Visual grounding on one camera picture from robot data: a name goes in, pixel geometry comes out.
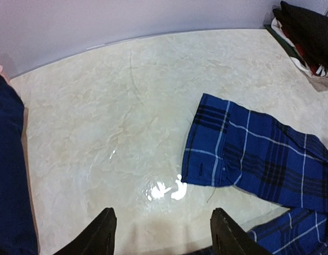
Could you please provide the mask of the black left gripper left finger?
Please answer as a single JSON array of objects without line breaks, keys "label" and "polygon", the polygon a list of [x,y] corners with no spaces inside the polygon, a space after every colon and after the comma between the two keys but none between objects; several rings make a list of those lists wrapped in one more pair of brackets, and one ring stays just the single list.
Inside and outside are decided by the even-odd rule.
[{"label": "black left gripper left finger", "polygon": [[117,218],[105,208],[72,242],[55,254],[114,254]]}]

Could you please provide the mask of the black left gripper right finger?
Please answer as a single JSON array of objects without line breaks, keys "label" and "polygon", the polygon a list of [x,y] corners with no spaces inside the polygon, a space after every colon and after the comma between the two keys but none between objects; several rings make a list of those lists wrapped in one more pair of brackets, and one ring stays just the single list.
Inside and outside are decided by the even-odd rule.
[{"label": "black left gripper right finger", "polygon": [[269,251],[253,241],[222,209],[216,208],[210,219],[212,249],[221,255],[269,255]]}]

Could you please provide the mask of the black t-shirt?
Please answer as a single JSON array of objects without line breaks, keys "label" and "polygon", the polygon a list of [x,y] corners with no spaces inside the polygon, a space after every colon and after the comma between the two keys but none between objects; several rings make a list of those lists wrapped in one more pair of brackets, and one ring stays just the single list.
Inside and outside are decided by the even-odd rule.
[{"label": "black t-shirt", "polygon": [[314,42],[328,57],[328,17],[314,11],[280,2],[280,8],[273,9],[275,18],[282,27],[295,29]]}]

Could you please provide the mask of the blue plaid garment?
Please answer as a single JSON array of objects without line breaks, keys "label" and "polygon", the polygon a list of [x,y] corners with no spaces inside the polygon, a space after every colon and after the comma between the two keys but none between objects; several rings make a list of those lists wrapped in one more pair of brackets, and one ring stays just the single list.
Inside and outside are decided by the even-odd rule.
[{"label": "blue plaid garment", "polygon": [[204,94],[187,137],[182,182],[234,185],[288,208],[248,232],[272,254],[328,254],[328,150],[315,135]]}]

